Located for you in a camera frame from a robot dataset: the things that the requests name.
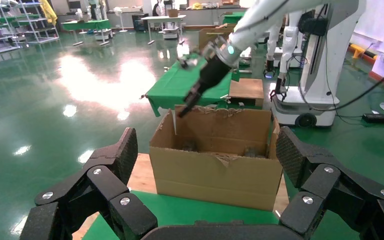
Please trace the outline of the right gripper black silver body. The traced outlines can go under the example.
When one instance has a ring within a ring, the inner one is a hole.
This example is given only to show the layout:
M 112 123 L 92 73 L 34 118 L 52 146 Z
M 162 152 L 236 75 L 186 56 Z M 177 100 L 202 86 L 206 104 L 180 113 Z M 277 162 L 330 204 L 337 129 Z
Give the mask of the right gripper black silver body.
M 231 40 L 225 40 L 221 36 L 207 43 L 201 51 L 206 64 L 199 72 L 193 93 L 202 96 L 204 92 L 217 86 L 231 70 L 238 67 L 241 53 L 242 50 Z

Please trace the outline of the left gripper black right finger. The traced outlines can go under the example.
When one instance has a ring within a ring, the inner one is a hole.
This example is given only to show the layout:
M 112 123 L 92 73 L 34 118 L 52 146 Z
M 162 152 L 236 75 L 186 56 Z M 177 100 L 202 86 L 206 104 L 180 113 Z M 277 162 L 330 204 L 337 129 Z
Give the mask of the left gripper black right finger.
M 384 240 L 384 185 L 345 166 L 327 149 L 305 143 L 287 127 L 276 157 L 298 193 L 279 224 L 299 239 L 312 237 L 326 212 L 336 213 L 362 240 Z

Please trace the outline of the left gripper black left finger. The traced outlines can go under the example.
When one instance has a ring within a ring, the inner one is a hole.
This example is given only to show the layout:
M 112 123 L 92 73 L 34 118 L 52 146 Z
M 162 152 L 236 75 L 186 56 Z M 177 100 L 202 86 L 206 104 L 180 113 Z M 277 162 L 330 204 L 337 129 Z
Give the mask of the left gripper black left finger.
M 96 149 L 79 171 L 35 197 L 20 238 L 70 240 L 98 212 L 118 239 L 142 239 L 158 220 L 128 188 L 137 157 L 137 133 L 128 127 L 117 143 Z

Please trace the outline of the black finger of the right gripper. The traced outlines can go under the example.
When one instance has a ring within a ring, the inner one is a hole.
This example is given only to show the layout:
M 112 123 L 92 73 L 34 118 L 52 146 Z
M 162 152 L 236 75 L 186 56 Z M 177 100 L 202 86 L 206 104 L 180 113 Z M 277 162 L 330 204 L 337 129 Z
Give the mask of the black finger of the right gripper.
M 201 84 L 195 84 L 191 87 L 185 97 L 185 104 L 188 107 L 194 107 L 202 96 Z
M 195 93 L 189 91 L 183 99 L 185 105 L 182 107 L 181 111 L 177 114 L 179 118 L 183 118 L 195 105 Z

